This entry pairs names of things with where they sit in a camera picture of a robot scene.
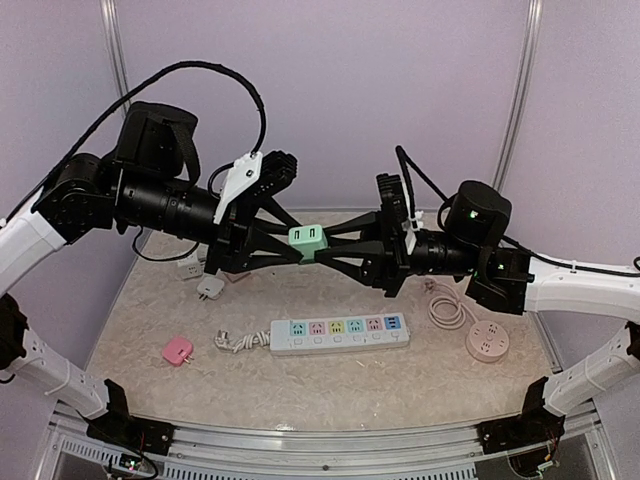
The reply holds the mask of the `green cube plug adapter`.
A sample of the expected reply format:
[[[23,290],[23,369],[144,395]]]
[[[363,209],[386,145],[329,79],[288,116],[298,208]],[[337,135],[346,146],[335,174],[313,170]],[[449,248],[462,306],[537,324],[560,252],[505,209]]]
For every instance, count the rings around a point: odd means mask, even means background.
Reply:
[[[324,229],[319,224],[291,228],[288,232],[288,243],[302,255],[302,265],[314,263],[315,253],[328,247]]]

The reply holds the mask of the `pink plug adapter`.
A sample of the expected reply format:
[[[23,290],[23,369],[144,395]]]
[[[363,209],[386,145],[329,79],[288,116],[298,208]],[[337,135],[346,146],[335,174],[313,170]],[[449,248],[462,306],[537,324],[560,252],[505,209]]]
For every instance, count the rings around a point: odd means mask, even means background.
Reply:
[[[161,355],[170,365],[180,367],[193,360],[194,346],[183,336],[175,336],[163,348]]]

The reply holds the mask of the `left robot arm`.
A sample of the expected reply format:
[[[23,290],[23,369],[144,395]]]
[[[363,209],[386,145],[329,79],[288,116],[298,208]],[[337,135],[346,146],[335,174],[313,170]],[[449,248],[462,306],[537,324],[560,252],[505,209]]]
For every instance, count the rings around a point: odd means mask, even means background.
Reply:
[[[11,288],[38,263],[94,229],[161,231],[208,248],[209,272],[294,264],[282,241],[294,219],[275,201],[297,173],[282,151],[248,153],[227,170],[219,193],[200,188],[195,115],[136,102],[115,148],[73,155],[1,230],[1,367],[73,407],[121,445],[140,434],[124,390],[97,380],[48,348],[28,326]]]

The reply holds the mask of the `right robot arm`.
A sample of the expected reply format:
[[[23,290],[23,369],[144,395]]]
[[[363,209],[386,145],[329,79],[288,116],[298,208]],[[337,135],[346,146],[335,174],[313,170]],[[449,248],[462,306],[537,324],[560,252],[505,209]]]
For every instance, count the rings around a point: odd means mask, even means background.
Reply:
[[[604,346],[566,371],[533,383],[511,426],[523,444],[535,442],[574,407],[639,372],[639,275],[629,267],[578,265],[530,252],[515,241],[499,244],[510,202],[490,186],[463,182],[438,214],[439,231],[415,230],[400,197],[397,176],[377,178],[381,208],[330,228],[359,232],[359,240],[331,242],[317,263],[357,282],[398,294],[412,275],[448,275],[468,281],[466,294],[493,312],[567,311],[614,317],[624,326]]]

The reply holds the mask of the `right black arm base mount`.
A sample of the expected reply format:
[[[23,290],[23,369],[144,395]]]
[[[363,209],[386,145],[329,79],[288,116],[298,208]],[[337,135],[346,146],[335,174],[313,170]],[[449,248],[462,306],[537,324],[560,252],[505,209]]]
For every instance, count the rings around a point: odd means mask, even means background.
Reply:
[[[513,416],[481,422],[476,431],[484,454],[513,450],[559,439],[564,433],[565,415],[545,409],[544,376],[527,389],[521,411]]]

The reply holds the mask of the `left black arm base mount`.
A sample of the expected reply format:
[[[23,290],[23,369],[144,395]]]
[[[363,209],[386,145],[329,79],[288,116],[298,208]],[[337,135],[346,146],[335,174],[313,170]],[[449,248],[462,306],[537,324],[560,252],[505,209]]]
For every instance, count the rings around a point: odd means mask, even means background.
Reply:
[[[131,415],[124,389],[110,379],[104,384],[109,395],[106,412],[95,419],[84,418],[90,438],[120,445],[135,453],[166,456],[175,426],[169,422]]]

